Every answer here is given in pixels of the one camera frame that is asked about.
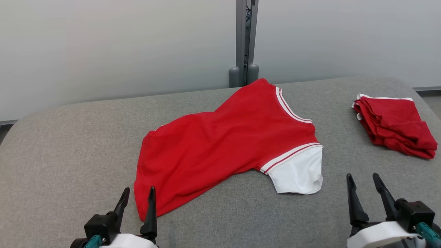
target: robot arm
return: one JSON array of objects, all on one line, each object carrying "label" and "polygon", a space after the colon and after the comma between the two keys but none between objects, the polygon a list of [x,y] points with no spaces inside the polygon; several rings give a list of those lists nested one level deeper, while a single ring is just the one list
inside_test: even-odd
[{"label": "robot arm", "polygon": [[86,238],[75,239],[71,248],[157,248],[156,190],[150,189],[149,208],[141,235],[121,233],[121,221],[129,200],[130,189],[125,188],[115,209],[106,215],[95,214],[85,225]]},{"label": "robot arm", "polygon": [[421,201],[409,203],[394,200],[377,173],[373,174],[375,188],[380,193],[386,211],[385,222],[368,222],[356,193],[351,174],[348,184],[349,218],[352,225],[348,248],[376,248],[404,239],[413,240],[416,248],[441,248],[440,228],[433,223],[435,213]]}]

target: gray fabric surface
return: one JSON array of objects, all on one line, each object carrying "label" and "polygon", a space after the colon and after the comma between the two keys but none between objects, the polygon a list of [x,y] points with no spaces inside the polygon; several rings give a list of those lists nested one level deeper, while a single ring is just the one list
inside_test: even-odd
[{"label": "gray fabric surface", "polygon": [[[263,173],[232,176],[159,217],[161,248],[345,247],[351,230],[347,173],[372,221],[385,217],[374,172],[396,199],[421,200],[441,213],[440,155],[428,161],[373,146],[351,109],[358,93],[411,97],[441,141],[441,122],[410,87],[363,77],[279,87],[297,115],[313,120],[324,145],[321,191],[277,194]],[[0,146],[1,246],[69,247],[84,236],[83,225],[93,214],[113,210],[124,187],[133,189],[149,130],[185,114],[213,111],[235,90],[67,105],[20,120]],[[121,231],[138,234],[141,225],[132,191]]]}]

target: folded red shirt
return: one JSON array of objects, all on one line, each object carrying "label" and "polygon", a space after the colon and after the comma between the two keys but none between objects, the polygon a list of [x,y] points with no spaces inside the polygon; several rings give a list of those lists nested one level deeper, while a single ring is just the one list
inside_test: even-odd
[{"label": "folded red shirt", "polygon": [[358,94],[352,107],[375,145],[432,159],[438,143],[421,121],[411,98],[372,98]]}]

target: t-shirt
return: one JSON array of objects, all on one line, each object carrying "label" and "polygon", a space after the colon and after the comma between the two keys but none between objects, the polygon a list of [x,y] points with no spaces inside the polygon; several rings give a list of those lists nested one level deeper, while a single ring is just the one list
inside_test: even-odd
[{"label": "t-shirt", "polygon": [[240,88],[214,112],[150,131],[134,184],[139,217],[146,217],[151,186],[161,216],[250,169],[269,175],[277,193],[316,193],[323,146],[314,132],[312,121],[294,114],[282,89],[265,79]]}]

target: white sleeve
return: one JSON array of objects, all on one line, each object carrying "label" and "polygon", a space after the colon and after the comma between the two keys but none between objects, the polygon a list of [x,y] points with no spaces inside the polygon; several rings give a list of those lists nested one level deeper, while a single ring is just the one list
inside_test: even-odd
[{"label": "white sleeve", "polygon": [[277,193],[314,194],[321,189],[322,146],[311,147],[268,171]]}]

